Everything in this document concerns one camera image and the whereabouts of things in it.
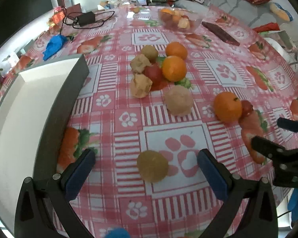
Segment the small red cherry tomato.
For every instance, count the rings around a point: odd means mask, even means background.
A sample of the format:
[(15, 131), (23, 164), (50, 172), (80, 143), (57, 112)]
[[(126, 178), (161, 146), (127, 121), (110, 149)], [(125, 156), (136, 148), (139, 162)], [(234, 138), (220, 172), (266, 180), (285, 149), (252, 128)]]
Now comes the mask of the small red cherry tomato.
[(242, 115), (241, 117), (244, 118), (253, 112), (253, 105), (251, 102), (243, 100), (241, 101), (242, 105)]

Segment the orange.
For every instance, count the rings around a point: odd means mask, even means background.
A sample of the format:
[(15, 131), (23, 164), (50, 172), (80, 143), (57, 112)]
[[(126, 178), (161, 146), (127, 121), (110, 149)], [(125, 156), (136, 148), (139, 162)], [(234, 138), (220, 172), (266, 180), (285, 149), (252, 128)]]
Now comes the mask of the orange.
[(188, 56), (187, 48), (179, 42), (171, 42), (166, 46), (165, 49), (166, 55), (169, 56), (177, 56), (185, 60)]
[(169, 56), (162, 62), (163, 76), (170, 82), (178, 82), (185, 78), (187, 67), (185, 61), (177, 56)]
[(226, 124), (238, 121), (242, 115), (241, 100), (232, 92), (221, 92), (214, 99), (214, 113)]

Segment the large tan round fruit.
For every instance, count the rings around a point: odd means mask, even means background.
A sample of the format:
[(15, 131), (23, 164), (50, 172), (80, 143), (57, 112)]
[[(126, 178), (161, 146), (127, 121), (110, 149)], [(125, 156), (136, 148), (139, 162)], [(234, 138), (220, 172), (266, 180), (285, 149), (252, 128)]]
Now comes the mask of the large tan round fruit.
[(164, 102), (171, 115), (182, 117), (191, 113), (194, 100), (187, 88), (175, 85), (165, 93)]

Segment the brown kiwi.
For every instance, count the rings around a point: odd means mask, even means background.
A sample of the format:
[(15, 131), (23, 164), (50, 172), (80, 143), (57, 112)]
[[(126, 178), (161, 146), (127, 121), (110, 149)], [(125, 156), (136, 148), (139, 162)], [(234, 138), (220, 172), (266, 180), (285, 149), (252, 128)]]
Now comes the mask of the brown kiwi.
[(143, 54), (144, 56), (146, 56), (150, 62), (155, 62), (159, 53), (156, 50), (156, 48), (154, 46), (151, 45), (146, 45), (144, 46), (141, 51), (141, 54)]
[(145, 182), (156, 183), (168, 174), (167, 159), (156, 151), (144, 151), (137, 157), (137, 168)]

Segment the tan walnut front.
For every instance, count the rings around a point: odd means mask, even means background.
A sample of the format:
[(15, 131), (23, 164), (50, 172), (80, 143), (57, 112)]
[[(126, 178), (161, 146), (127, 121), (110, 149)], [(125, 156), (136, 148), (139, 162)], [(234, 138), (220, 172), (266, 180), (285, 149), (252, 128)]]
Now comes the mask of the tan walnut front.
[(135, 74), (130, 83), (131, 95), (136, 98), (146, 97), (151, 90), (152, 84), (153, 82), (144, 74)]

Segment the tan walnut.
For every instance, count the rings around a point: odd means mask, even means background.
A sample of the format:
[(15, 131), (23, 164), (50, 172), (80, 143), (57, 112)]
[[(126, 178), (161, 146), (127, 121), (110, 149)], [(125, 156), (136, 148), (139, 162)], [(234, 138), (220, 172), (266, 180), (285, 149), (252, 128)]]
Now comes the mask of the tan walnut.
[(151, 63), (144, 54), (139, 54), (131, 60), (130, 66), (133, 73), (141, 74), (146, 67), (151, 66)]
[(130, 83), (131, 95), (136, 98), (146, 97), (151, 90), (152, 84), (153, 82), (144, 74), (135, 74)]

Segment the white shallow box tray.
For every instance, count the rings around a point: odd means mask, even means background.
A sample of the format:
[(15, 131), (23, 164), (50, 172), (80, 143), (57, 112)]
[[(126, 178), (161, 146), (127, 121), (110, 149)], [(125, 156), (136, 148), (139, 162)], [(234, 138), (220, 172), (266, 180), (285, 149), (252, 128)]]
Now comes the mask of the white shallow box tray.
[(23, 180), (56, 170), (64, 130), (89, 68), (69, 55), (18, 73), (0, 101), (0, 220), (14, 229)]

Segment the dark red phone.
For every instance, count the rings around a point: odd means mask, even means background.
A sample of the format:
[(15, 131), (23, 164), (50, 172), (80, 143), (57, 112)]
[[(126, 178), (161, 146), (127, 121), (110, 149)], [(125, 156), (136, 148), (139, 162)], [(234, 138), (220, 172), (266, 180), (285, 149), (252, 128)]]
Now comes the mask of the dark red phone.
[(234, 46), (240, 45), (240, 43), (237, 40), (235, 40), (231, 35), (229, 35), (218, 25), (208, 22), (202, 22), (202, 25), (210, 32), (212, 32), (214, 35), (216, 35), (219, 39), (221, 39), (223, 42)]

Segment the grey sofa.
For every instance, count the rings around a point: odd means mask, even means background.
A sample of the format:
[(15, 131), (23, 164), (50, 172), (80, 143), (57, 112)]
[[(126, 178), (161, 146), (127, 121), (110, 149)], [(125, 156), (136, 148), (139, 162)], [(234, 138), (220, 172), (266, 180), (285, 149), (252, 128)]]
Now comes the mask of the grey sofa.
[(222, 11), (237, 18), (250, 28), (259, 27), (268, 23), (285, 23), (270, 10), (270, 2), (262, 5), (253, 5), (245, 0), (209, 0), (207, 5), (218, 7)]

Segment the orange blue plush toy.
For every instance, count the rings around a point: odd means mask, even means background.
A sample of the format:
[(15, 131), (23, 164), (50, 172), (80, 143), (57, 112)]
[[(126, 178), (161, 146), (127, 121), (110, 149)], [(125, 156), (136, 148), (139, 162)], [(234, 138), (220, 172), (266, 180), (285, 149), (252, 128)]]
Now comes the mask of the orange blue plush toy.
[(283, 9), (278, 3), (270, 3), (270, 10), (284, 21), (292, 22), (293, 17), (287, 10)]

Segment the red checkered strawberry tablecloth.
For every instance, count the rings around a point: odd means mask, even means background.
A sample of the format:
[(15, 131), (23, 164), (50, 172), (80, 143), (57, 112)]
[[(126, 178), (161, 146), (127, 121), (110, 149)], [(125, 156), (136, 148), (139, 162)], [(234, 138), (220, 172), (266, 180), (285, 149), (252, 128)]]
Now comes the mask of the red checkered strawberry tablecloth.
[[(88, 129), (98, 159), (73, 207), (97, 237), (124, 227), (132, 237), (178, 237), (210, 222), (216, 199), (193, 154), (207, 147), (231, 172), (244, 177), (272, 177), (269, 161), (256, 164), (241, 138), (237, 123), (220, 123), (213, 99), (231, 91), (250, 101), (264, 134), (288, 148), (298, 135), (281, 130), (279, 117), (291, 117), (298, 99), (298, 77), (285, 60), (254, 31), (230, 19), (228, 33), (241, 44), (223, 43), (204, 27), (183, 35), (153, 25), (157, 9), (138, 14), (120, 10), (103, 27), (76, 31), (72, 43), (58, 56), (76, 52), (96, 39), (97, 48), (86, 55), (90, 73), (77, 101), (70, 125)], [(173, 116), (164, 104), (166, 89), (133, 97), (130, 61), (145, 46), (154, 46), (161, 58), (168, 43), (188, 50), (187, 79), (194, 103), (190, 114)], [(168, 161), (167, 176), (156, 183), (142, 180), (137, 157), (156, 151)]]

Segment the blue crumpled glove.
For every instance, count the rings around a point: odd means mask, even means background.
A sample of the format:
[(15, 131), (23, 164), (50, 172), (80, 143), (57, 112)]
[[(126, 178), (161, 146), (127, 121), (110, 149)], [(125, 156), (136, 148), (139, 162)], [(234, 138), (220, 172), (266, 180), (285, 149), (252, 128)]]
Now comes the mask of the blue crumpled glove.
[(66, 43), (67, 38), (63, 35), (53, 36), (47, 44), (43, 52), (43, 61), (47, 61), (50, 57), (56, 54)]

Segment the clear glass fruit bowl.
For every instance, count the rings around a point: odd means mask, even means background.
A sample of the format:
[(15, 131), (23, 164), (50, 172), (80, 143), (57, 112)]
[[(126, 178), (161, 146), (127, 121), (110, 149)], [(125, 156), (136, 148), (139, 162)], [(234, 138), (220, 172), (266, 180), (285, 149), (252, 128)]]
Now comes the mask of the clear glass fruit bowl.
[(203, 17), (193, 11), (164, 7), (158, 10), (159, 21), (168, 30), (192, 34), (201, 25)]

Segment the black power adapter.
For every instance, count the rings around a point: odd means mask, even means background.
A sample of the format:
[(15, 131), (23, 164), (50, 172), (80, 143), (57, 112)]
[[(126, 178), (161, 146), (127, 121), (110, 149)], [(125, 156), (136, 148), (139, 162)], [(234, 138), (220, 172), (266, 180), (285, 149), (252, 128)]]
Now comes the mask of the black power adapter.
[(92, 11), (77, 16), (77, 23), (80, 27), (93, 24), (95, 21), (95, 14)]

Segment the small fruit far table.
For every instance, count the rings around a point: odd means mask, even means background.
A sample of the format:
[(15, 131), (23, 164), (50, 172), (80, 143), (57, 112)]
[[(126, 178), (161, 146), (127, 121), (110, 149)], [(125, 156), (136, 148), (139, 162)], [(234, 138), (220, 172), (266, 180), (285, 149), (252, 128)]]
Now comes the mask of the small fruit far table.
[(134, 12), (134, 13), (139, 13), (139, 11), (140, 11), (139, 7), (134, 7), (134, 8), (133, 8), (133, 12)]

